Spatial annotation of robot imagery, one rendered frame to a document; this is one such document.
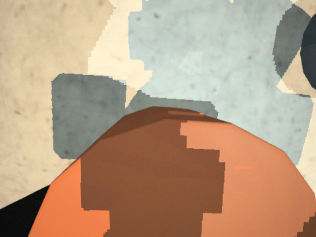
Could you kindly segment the dark grey cylinder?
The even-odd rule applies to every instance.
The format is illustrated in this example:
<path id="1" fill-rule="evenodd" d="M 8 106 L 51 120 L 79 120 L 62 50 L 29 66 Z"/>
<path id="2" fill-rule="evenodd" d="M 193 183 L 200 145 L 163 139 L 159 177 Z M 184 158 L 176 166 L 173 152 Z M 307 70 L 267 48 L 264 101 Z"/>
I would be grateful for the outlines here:
<path id="1" fill-rule="evenodd" d="M 311 87 L 316 89 L 316 13 L 306 27 L 301 43 L 300 55 L 303 73 Z"/>

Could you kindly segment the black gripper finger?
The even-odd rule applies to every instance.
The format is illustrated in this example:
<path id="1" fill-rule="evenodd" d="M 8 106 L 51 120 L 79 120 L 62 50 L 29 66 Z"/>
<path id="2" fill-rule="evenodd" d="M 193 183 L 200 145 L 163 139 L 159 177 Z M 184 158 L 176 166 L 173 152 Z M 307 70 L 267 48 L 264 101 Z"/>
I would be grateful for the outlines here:
<path id="1" fill-rule="evenodd" d="M 29 237 L 50 185 L 0 208 L 0 237 Z"/>

